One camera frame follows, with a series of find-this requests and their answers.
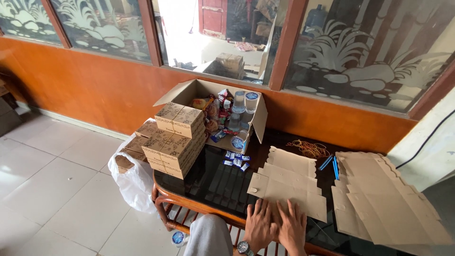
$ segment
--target window frame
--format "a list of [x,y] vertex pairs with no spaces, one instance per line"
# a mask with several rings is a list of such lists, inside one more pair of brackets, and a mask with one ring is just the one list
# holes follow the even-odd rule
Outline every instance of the window frame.
[[309,0],[289,0],[288,1],[288,9],[286,11],[286,17],[283,24],[283,30],[281,33],[281,37],[278,44],[278,50],[276,53],[275,61],[274,61],[274,68],[271,73],[270,82],[268,86],[261,86],[256,84],[251,84],[248,82],[243,82],[240,80],[235,80],[231,78],[219,77],[215,75],[209,74],[201,74],[198,72],[193,71],[186,71],[182,69],[178,69],[175,67],[165,66],[162,61],[162,54],[160,51],[160,44],[158,41],[157,30],[155,26],[155,17],[154,11],[152,6],[152,0],[138,0],[139,4],[139,11],[142,16],[142,26],[144,27],[144,33],[147,40],[147,45],[150,53],[151,63],[145,61],[135,61],[129,58],[121,57],[121,56],[114,56],[109,54],[97,53],[90,50],[74,48],[64,29],[62,24],[60,23],[58,16],[52,7],[51,0],[41,0],[41,3],[46,10],[49,19],[57,32],[57,35],[62,43],[62,45],[51,44],[46,42],[41,42],[39,40],[32,40],[26,38],[18,38],[15,36],[5,35],[0,30],[0,37],[20,40],[20,41],[27,41],[33,43],[39,43],[47,46],[53,46],[58,48],[65,48],[72,51],[79,51],[88,54],[95,54],[99,56],[105,56],[108,58],[114,58],[124,61],[135,62],[143,65],[154,66],[157,68],[165,68],[165,69],[172,69],[179,72],[191,73],[194,75],[198,75],[200,77],[207,77],[213,80],[217,80],[220,82],[232,82],[237,83],[240,85],[252,87],[252,88],[261,88],[264,90],[271,90],[275,92],[281,93],[290,93],[299,95],[301,97],[309,97],[314,98],[321,101],[327,101],[330,103],[349,106],[352,108],[363,109],[367,111],[373,111],[377,113],[383,113],[387,115],[396,116],[399,118],[406,118],[415,121],[421,120],[441,99],[443,99],[454,87],[455,87],[455,60],[453,60],[450,64],[448,64],[447,68],[444,72],[438,77],[438,79],[433,83],[433,85],[422,95],[422,97],[415,103],[415,105],[407,112],[407,113],[399,113],[394,112],[391,110],[366,106],[361,103],[356,102],[344,102],[337,99],[328,99],[323,97],[318,97],[315,95],[310,95],[301,92],[294,92],[288,89],[284,89],[284,81],[288,72],[288,67],[292,62],[292,57],[294,54],[295,46],[297,44],[298,35],[303,23],[303,19],[305,16],[305,12],[308,7]]

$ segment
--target open cardboard box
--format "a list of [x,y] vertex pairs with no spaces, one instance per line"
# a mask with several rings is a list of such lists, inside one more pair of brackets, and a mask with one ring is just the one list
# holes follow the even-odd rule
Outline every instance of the open cardboard box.
[[258,137],[259,143],[262,143],[262,139],[264,137],[265,123],[267,121],[268,112],[267,108],[265,107],[264,98],[260,92],[249,91],[237,87],[195,79],[177,84],[168,93],[161,97],[161,99],[159,99],[153,106],[163,105],[168,102],[174,102],[177,104],[188,106],[190,105],[191,101],[195,98],[206,98],[210,94],[217,95],[223,89],[227,89],[229,91],[230,97],[233,97],[236,91],[257,93],[259,97],[256,112],[253,115],[253,119],[249,123],[250,128],[248,130],[248,136],[246,139],[245,147],[243,147],[242,151],[235,149],[231,145],[231,138],[233,135],[230,134],[226,135],[224,138],[218,141],[218,143],[215,143],[211,139],[209,139],[206,142],[206,144],[244,154],[245,151],[247,150],[251,134],[253,133],[253,126],[254,131],[256,132],[256,136]]

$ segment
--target window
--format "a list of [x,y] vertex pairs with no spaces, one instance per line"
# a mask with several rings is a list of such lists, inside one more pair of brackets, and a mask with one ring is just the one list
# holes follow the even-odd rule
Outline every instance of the window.
[[309,0],[284,89],[408,112],[453,59],[455,0]]
[[137,0],[53,0],[73,47],[150,61]]
[[286,16],[281,2],[153,0],[163,63],[267,85]]
[[0,29],[5,35],[61,44],[40,0],[0,0]]

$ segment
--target gray pants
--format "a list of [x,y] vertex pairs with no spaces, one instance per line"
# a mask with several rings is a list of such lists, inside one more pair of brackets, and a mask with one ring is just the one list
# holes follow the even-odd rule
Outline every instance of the gray pants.
[[207,214],[191,223],[190,239],[183,256],[232,256],[233,246],[226,222]]

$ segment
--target white wall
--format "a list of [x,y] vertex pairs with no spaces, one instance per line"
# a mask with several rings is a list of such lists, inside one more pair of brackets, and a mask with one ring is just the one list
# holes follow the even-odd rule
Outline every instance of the white wall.
[[[436,126],[455,109],[455,88],[442,99],[388,154],[393,164],[409,160]],[[409,184],[423,191],[455,169],[455,114],[429,139],[421,152],[398,170]]]

